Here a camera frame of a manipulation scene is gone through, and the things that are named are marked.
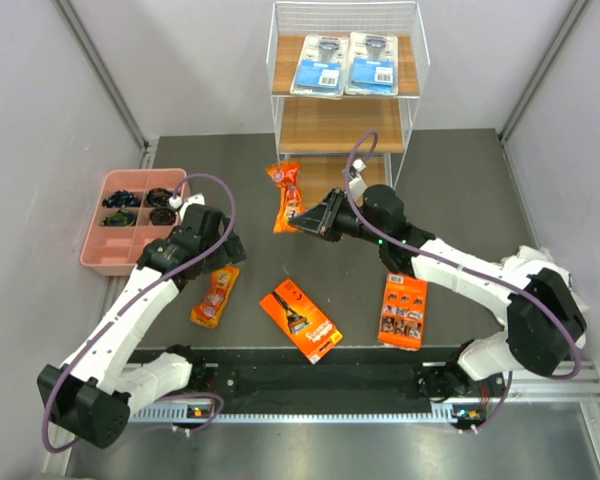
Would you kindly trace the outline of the orange razor pouch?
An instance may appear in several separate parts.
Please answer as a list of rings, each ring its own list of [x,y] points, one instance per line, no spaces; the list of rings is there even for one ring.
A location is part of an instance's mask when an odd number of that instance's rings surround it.
[[[192,308],[190,321],[208,329],[216,328],[239,275],[240,269],[235,266],[213,271],[210,288],[201,303]]]
[[[294,233],[298,229],[290,221],[306,211],[301,189],[299,187],[300,162],[284,161],[270,165],[267,174],[279,189],[280,204],[274,222],[273,233]]]

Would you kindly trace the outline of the orange Gillette razor box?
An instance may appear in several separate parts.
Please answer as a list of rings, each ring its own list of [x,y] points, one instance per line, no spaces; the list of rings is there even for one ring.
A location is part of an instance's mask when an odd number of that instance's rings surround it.
[[[313,365],[343,338],[335,323],[292,279],[269,292],[260,306]]]

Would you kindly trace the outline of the blue razor blister pack one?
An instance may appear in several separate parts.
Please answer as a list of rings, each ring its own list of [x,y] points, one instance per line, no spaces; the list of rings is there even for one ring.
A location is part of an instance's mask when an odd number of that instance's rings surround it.
[[[293,96],[340,99],[346,81],[349,39],[311,34],[303,46],[290,87]]]

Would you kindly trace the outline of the blue razor blister pack two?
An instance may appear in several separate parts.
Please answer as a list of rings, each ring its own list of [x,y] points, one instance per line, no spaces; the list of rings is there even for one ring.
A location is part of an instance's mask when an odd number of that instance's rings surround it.
[[[347,95],[398,95],[398,38],[362,32],[349,36]]]

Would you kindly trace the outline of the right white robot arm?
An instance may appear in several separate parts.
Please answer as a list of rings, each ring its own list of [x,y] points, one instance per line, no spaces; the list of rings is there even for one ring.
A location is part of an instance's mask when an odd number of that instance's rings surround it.
[[[465,342],[434,369],[427,379],[438,389],[467,396],[496,374],[526,370],[556,378],[562,361],[581,361],[587,330],[582,302],[570,273],[539,250],[521,246],[499,263],[464,253],[408,222],[403,201],[384,184],[360,195],[334,188],[290,223],[330,242],[348,235],[375,243],[390,272],[444,287],[493,314],[501,331]]]

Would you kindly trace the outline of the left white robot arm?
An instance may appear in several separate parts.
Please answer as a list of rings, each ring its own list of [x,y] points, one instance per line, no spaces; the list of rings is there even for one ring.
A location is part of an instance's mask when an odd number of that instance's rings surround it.
[[[139,410],[173,392],[192,397],[206,387],[200,360],[183,345],[124,370],[149,327],[188,282],[246,258],[232,216],[193,203],[181,208],[180,217],[167,237],[144,248],[120,296],[82,346],[61,366],[47,365],[39,373],[48,451],[57,450],[49,439],[51,424],[105,449]]]

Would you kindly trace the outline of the dark coiled item lower tray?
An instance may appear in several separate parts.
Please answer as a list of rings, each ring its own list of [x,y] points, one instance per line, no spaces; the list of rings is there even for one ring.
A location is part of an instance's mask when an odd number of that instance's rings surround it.
[[[176,219],[177,214],[171,208],[153,208],[149,212],[149,223],[154,226],[174,225]]]

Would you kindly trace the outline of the dark coiled item tray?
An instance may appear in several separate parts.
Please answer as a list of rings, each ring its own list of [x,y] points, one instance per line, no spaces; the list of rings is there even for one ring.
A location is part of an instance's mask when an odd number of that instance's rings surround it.
[[[173,198],[173,192],[166,188],[156,187],[150,189],[144,198],[144,204],[151,208],[170,208],[170,200]]]
[[[171,208],[153,208],[149,212],[149,223],[154,226],[174,225],[176,219],[177,214]]]

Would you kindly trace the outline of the dark coiled item upper tray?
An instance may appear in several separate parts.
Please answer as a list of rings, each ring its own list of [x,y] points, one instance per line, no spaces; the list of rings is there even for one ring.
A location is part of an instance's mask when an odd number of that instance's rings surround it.
[[[166,188],[156,187],[150,189],[144,198],[144,204],[151,208],[170,208],[170,200],[173,198],[173,192]]]

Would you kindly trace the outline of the pink divided plastic tray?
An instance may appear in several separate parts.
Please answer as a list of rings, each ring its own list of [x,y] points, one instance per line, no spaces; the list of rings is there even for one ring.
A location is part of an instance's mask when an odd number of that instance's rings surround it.
[[[114,170],[105,177],[99,200],[80,255],[81,264],[103,276],[125,276],[131,272],[143,249],[151,241],[166,237],[174,225],[154,226],[149,223],[151,207],[144,204],[146,193],[156,187],[173,192],[186,172],[178,168]],[[138,208],[104,208],[104,198],[118,190],[134,192],[141,200]],[[103,227],[101,221],[118,210],[137,216],[134,226]]]

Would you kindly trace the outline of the green black item in tray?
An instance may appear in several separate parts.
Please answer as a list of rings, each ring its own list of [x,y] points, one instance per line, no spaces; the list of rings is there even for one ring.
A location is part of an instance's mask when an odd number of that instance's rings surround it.
[[[137,216],[133,212],[127,210],[118,210],[112,215],[105,217],[101,221],[100,225],[103,227],[128,227],[134,226],[136,221]]]

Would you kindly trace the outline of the orange cartridge box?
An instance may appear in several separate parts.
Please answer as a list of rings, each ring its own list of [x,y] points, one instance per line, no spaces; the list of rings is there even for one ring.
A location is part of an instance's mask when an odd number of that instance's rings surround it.
[[[378,341],[406,351],[423,345],[428,283],[388,273],[382,297]]]

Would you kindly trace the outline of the blue black item in tray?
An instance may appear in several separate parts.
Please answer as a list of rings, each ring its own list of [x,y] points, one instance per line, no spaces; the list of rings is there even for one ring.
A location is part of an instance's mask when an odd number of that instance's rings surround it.
[[[138,208],[141,200],[134,192],[118,190],[104,198],[101,205],[104,208]]]

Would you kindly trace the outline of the white crumpled cloth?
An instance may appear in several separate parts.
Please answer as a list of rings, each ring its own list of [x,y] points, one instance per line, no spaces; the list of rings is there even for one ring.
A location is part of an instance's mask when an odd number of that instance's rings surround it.
[[[541,347],[563,358],[586,344],[586,303],[575,292],[571,273],[550,253],[521,246],[501,262],[498,279],[510,291],[508,328],[519,337],[531,336]]]

